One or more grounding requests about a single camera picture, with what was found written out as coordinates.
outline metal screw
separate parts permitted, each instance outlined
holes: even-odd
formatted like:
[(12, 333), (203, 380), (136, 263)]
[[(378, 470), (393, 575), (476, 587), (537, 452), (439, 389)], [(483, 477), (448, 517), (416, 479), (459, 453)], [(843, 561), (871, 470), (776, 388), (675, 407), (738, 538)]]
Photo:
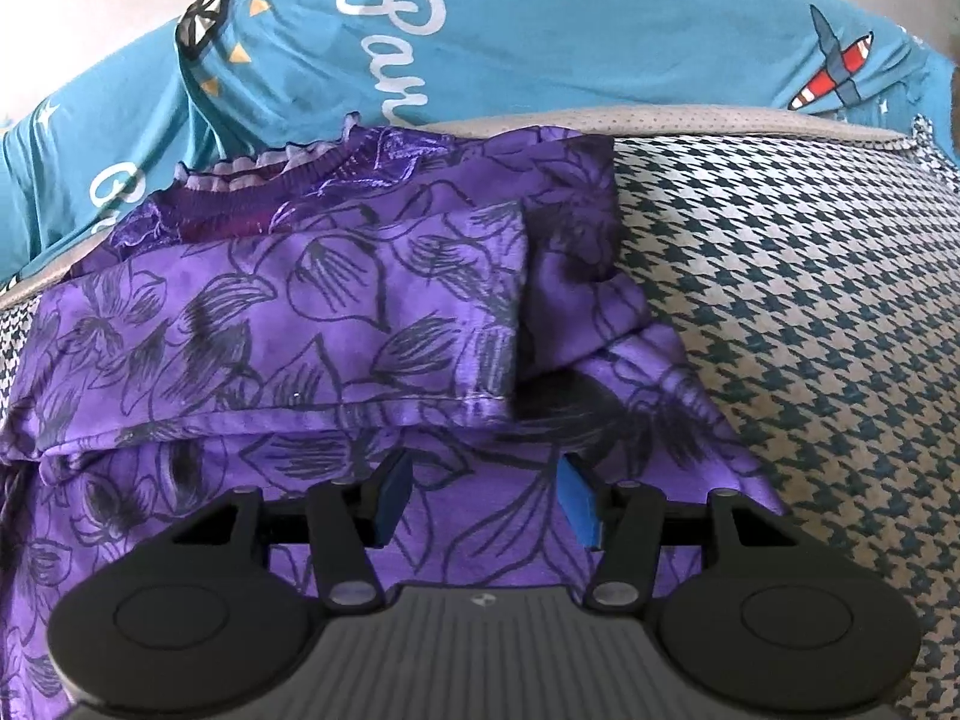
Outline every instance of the metal screw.
[(376, 598), (376, 587), (368, 581), (339, 581), (330, 589), (328, 598), (340, 607), (358, 607)]
[(628, 607), (640, 598), (640, 591), (625, 581), (602, 581), (593, 589), (593, 600), (605, 607)]

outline blue gripper pad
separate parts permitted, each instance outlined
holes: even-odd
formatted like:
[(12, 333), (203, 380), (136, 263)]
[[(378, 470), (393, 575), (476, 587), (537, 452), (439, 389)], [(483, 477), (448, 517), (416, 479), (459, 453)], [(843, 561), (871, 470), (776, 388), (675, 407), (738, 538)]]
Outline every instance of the blue gripper pad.
[(373, 533), (376, 546), (390, 543), (403, 510), (407, 508), (410, 493), (414, 487), (414, 464), (410, 457), (403, 458), (380, 487), (380, 500), (373, 519)]
[(565, 455), (557, 463), (557, 500), (577, 541), (587, 549), (600, 549), (603, 523), (597, 517), (593, 490)]

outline folded clothing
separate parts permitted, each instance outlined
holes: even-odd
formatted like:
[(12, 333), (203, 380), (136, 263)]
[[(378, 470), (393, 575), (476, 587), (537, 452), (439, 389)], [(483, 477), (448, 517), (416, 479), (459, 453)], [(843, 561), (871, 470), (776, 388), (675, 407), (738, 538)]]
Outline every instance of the folded clothing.
[[(40, 298), (0, 427), (29, 479), (0, 607), (27, 716), (64, 705), (43, 642), (59, 596), (237, 485), (302, 493), (407, 448), (411, 501), (371, 554), (386, 586), (582, 589), (594, 557), (555, 501), (568, 451), (674, 500), (736, 488), (784, 510), (616, 269), (611, 139), (351, 127), (267, 173), (155, 197), (179, 240), (118, 229)], [(263, 234), (237, 237), (245, 218)], [(664, 551), (656, 591), (697, 557)], [(306, 565), (285, 547), (272, 569), (309, 592)]]

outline yellow triangle print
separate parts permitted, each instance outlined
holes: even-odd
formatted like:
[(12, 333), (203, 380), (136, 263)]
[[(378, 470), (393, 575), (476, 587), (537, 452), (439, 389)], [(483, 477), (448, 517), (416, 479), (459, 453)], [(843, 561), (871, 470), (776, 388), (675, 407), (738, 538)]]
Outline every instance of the yellow triangle print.
[(250, 55), (246, 52), (244, 47), (239, 43), (233, 47), (233, 51), (230, 52), (230, 61), (234, 64), (242, 64), (244, 62), (250, 62)]
[(270, 10), (270, 2), (266, 0), (250, 0), (250, 15), (259, 16), (261, 13)]

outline circular pad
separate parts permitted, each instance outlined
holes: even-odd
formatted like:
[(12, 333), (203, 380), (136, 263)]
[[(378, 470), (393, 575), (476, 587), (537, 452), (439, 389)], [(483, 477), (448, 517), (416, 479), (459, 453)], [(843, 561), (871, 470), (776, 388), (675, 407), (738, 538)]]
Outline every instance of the circular pad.
[(712, 576), (666, 600), (659, 637), (707, 690), (765, 712), (844, 712), (884, 699), (909, 674), (920, 629), (879, 579)]
[(66, 594), (47, 629), (67, 692), (93, 706), (144, 714), (235, 706), (280, 679), (310, 635), (304, 599), (267, 572), (97, 579)]

